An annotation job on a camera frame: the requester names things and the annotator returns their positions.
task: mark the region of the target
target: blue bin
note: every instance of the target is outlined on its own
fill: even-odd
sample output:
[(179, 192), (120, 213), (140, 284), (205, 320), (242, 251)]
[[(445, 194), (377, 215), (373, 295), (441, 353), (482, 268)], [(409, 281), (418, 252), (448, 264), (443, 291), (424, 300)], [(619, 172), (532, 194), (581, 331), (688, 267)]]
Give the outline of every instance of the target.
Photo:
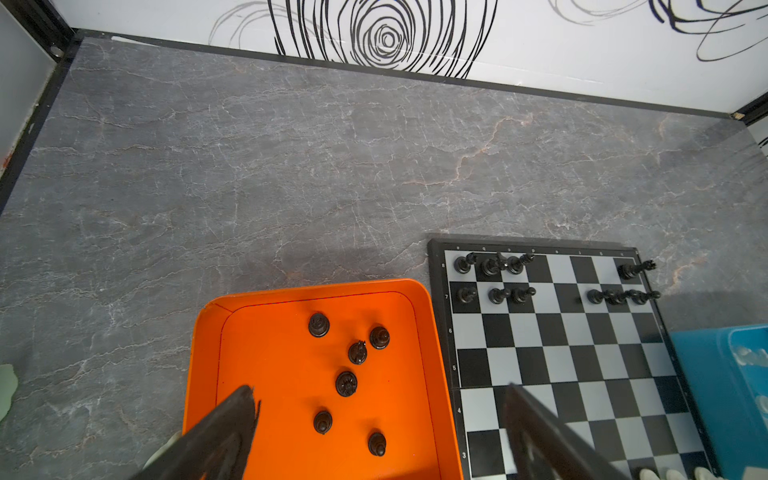
[(738, 480), (747, 466), (768, 468), (768, 325), (670, 337), (720, 474)]

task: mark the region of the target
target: gray marble surface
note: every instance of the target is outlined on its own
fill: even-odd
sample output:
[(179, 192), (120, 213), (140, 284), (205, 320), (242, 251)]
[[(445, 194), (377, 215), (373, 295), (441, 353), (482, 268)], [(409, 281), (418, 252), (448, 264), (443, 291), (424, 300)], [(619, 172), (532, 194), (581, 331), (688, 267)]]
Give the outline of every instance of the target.
[(434, 233), (619, 242), (670, 329), (768, 309), (735, 121), (88, 39), (0, 217), (0, 476), (127, 478), (225, 293), (408, 276)]

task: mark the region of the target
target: orange container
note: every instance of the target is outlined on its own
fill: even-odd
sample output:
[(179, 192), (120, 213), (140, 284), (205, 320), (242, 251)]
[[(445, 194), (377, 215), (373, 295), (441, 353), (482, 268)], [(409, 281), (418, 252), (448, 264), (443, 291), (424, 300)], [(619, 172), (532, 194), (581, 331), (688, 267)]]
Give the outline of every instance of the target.
[[(324, 313), (329, 332), (308, 330)], [(391, 340), (368, 341), (375, 326)], [(368, 357), (353, 365), (349, 347), (365, 340)], [(336, 377), (349, 370), (357, 391), (342, 397)], [(462, 478), (458, 443), (429, 293), (414, 280), (222, 296), (197, 317), (187, 382), (187, 432), (238, 386), (253, 387), (261, 413), (245, 479)], [(328, 410), (333, 426), (315, 431)], [(368, 438), (386, 437), (372, 455)]]

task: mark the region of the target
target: chessboard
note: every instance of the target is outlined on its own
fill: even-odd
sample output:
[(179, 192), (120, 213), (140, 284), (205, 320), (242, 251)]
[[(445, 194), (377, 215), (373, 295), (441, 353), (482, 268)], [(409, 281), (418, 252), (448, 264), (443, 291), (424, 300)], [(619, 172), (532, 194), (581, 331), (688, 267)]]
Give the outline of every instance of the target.
[[(516, 476), (502, 428), (511, 382), (628, 478), (641, 468), (661, 478), (669, 468), (688, 478), (697, 466), (717, 471), (657, 302), (645, 295), (653, 290), (644, 272), (620, 275), (624, 264), (641, 265), (637, 250), (611, 245), (430, 240), (432, 301), (465, 479)], [(631, 290), (645, 302), (628, 294), (588, 299), (591, 291)]]

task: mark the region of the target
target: black swirl drawing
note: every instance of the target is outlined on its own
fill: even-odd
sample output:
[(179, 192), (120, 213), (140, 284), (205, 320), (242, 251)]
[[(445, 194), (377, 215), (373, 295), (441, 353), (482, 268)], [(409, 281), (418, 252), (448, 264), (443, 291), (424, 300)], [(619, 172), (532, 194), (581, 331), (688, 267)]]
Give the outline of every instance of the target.
[(700, 35), (699, 61), (733, 57), (768, 40), (768, 0), (549, 0), (563, 19), (580, 25), (622, 15), (643, 5), (649, 15), (672, 30)]
[(498, 0), (259, 0), (224, 12), (209, 45), (466, 78)]

